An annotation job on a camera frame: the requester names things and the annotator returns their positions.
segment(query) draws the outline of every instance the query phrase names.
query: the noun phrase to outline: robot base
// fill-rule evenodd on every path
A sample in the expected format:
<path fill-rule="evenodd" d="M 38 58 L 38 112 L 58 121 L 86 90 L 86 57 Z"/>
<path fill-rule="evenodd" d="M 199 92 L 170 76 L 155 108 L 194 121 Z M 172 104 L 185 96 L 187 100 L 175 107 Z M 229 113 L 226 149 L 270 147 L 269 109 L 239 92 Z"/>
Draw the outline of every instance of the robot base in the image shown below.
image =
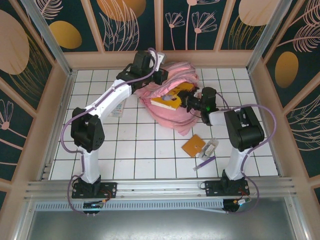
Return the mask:
<path fill-rule="evenodd" d="M 248 182 L 245 178 L 230 180 L 225 170 L 223 170 L 220 180 L 205 181 L 204 186 L 207 197 L 241 196 L 243 193 L 240 189 L 247 195 L 250 195 Z"/>
<path fill-rule="evenodd" d="M 73 199 L 114 199 L 117 193 L 116 182 L 101 182 L 101 176 L 95 183 L 90 184 L 81 178 L 73 185 Z"/>

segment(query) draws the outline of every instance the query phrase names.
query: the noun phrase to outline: white grid floor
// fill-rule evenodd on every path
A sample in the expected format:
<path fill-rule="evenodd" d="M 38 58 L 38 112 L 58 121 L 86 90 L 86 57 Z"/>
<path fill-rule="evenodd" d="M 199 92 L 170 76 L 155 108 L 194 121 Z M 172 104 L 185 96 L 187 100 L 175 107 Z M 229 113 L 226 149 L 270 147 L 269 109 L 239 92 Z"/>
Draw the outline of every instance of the white grid floor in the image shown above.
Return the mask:
<path fill-rule="evenodd" d="M 78 71 L 64 123 L 71 118 L 76 107 L 84 108 L 108 89 L 120 70 Z M 245 68 L 202 68 L 197 69 L 200 87 L 213 87 L 222 93 L 230 107 L 256 103 L 253 88 Z M 217 97 L 217 107 L 223 108 L 223 101 Z M 258 109 L 254 110 L 259 121 Z M 69 126 L 65 133 L 66 145 L 75 149 L 70 137 Z M 103 124 L 105 141 L 99 149 L 99 166 L 103 180 L 132 179 L 181 179 L 221 177 L 227 166 L 231 143 L 226 126 L 207 126 L 199 122 L 186 135 L 160 126 L 139 103 L 136 95 L 127 98 L 120 118 L 108 117 Z M 202 161 L 191 158 L 181 147 L 194 134 L 205 142 L 212 137 L 219 140 L 212 161 L 198 171 L 193 168 Z M 278 176 L 270 146 L 254 151 L 248 160 L 245 173 L 248 176 Z M 79 154 L 64 151 L 61 143 L 52 162 L 49 180 L 69 180 L 73 174 L 80 174 Z"/>

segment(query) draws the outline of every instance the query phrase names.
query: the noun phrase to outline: pink cloth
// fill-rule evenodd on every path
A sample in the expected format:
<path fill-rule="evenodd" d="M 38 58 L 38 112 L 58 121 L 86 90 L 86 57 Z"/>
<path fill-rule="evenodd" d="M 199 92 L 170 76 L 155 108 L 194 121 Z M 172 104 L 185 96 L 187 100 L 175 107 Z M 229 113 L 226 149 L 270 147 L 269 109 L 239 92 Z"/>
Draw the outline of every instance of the pink cloth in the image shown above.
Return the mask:
<path fill-rule="evenodd" d="M 168 79 L 157 85 L 151 82 L 149 85 L 138 89 L 135 93 L 140 98 L 140 102 L 145 105 L 149 114 L 161 125 L 170 129 L 175 129 L 182 136 L 186 135 L 197 123 L 198 112 L 187 112 L 185 108 L 178 107 L 176 111 L 166 109 L 151 104 L 152 98 L 161 97 L 167 94 L 181 83 L 188 82 L 197 86 L 199 77 L 196 69 L 189 62 L 173 63 L 163 67 L 168 71 Z"/>

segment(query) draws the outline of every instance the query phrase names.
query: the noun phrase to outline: metal base plate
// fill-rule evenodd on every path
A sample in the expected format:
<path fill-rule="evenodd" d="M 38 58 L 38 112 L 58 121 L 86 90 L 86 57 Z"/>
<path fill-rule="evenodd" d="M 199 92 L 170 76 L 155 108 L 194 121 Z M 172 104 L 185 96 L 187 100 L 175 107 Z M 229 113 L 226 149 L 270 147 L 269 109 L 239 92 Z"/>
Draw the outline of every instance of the metal base plate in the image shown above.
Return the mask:
<path fill-rule="evenodd" d="M 93 193 L 84 192 L 81 184 L 75 183 L 71 197 L 73 199 L 106 199 L 108 197 L 108 191 L 111 193 L 111 198 L 114 199 L 117 193 L 117 183 L 101 182 L 100 191 L 96 196 L 94 196 Z"/>
<path fill-rule="evenodd" d="M 241 196 L 242 195 L 242 192 L 238 190 L 225 192 L 220 180 L 205 181 L 204 186 L 205 186 L 205 194 L 207 197 Z M 239 188 L 241 188 L 247 195 L 250 195 L 248 182 L 246 180 L 241 182 L 241 184 L 239 185 Z"/>

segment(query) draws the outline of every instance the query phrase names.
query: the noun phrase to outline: yellow book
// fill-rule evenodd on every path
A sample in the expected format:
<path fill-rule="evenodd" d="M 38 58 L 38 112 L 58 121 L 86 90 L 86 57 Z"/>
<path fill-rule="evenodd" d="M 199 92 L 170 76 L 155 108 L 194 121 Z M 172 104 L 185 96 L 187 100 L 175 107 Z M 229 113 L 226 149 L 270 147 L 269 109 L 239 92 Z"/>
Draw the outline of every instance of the yellow book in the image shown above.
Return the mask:
<path fill-rule="evenodd" d="M 176 110 L 181 105 L 181 99 L 178 97 L 180 91 L 191 91 L 195 85 L 189 82 L 183 82 L 171 89 L 166 95 L 151 98 L 151 104 L 165 109 Z"/>

